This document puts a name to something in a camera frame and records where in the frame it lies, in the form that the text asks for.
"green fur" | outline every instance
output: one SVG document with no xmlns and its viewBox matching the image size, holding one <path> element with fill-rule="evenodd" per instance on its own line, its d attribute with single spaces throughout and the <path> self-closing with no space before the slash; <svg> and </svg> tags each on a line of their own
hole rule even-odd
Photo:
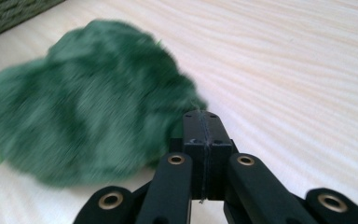
<svg viewBox="0 0 358 224">
<path fill-rule="evenodd" d="M 0 157 L 54 186 L 123 179 L 167 152 L 195 105 L 206 107 L 150 35 L 92 21 L 0 72 Z"/>
</svg>

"wooden table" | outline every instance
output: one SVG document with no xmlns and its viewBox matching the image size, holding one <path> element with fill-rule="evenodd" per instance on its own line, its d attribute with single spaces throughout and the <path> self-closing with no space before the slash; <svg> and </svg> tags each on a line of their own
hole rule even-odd
<svg viewBox="0 0 358 224">
<path fill-rule="evenodd" d="M 0 35 L 0 70 L 94 19 L 131 22 L 291 192 L 327 187 L 358 203 L 358 1 L 210 2 L 68 0 Z M 135 190 L 152 175 L 113 184 Z M 71 223 L 101 187 L 52 189 L 3 163 L 0 223 Z M 222 204 L 193 202 L 192 223 L 226 223 Z"/>
</svg>

